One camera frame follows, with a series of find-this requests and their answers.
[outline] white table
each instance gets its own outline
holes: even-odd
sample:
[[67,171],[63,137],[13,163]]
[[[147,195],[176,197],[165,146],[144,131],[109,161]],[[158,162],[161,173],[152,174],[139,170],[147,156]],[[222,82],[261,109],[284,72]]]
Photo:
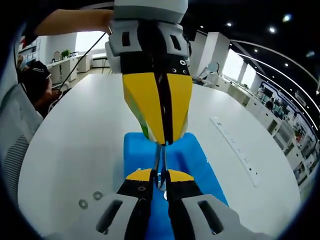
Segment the white table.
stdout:
[[[47,64],[49,72],[51,73],[51,80],[53,84],[63,82],[71,70],[75,67],[78,60],[77,57],[67,57],[63,60]],[[77,78],[77,71],[73,71],[72,74],[68,77],[67,81],[71,82]]]
[[[229,206],[255,232],[277,236],[300,206],[299,188],[281,149],[266,129],[225,92],[193,85],[188,115],[193,133]],[[259,172],[254,187],[240,160],[210,121],[219,117]],[[80,199],[116,192],[123,183],[123,141],[141,132],[126,105],[120,74],[90,74],[45,118],[22,164],[18,203],[42,235],[61,231],[83,211]]]

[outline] office chair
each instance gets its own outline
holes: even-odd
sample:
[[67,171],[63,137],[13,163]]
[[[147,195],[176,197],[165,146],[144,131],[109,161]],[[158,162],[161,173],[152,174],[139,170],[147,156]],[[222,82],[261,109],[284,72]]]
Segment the office chair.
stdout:
[[0,108],[0,159],[9,190],[18,201],[18,184],[22,163],[28,146],[42,123],[20,84],[4,96]]

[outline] hand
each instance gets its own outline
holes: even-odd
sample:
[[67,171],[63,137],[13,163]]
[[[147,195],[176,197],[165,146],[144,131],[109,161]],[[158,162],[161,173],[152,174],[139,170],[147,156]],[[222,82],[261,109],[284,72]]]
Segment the hand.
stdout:
[[51,100],[57,100],[61,95],[59,90],[53,90],[51,94]]

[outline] blue object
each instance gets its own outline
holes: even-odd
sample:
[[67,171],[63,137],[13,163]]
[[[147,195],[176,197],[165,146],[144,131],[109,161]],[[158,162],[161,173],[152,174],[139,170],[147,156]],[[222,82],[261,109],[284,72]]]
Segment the blue object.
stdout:
[[[156,143],[146,139],[143,133],[130,132],[124,137],[123,154],[124,176],[128,176],[139,168],[142,170],[154,169]],[[216,175],[193,134],[186,133],[174,144],[166,147],[166,164],[168,169],[178,170],[193,176],[203,194],[211,194],[229,206]],[[164,192],[158,190],[155,185],[145,239],[175,239],[168,216],[168,202],[164,199]]]

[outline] human arm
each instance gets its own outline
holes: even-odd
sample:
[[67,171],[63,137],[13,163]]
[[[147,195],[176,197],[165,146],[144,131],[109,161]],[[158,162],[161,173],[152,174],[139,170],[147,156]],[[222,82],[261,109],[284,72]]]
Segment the human arm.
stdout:
[[109,33],[113,11],[106,9],[64,10],[58,9],[47,16],[35,29],[34,34],[59,35],[83,31]]
[[26,24],[23,35],[25,45],[37,36],[60,35],[83,31],[102,31],[109,34],[109,23],[113,11],[106,9],[64,10],[55,6],[40,6]]

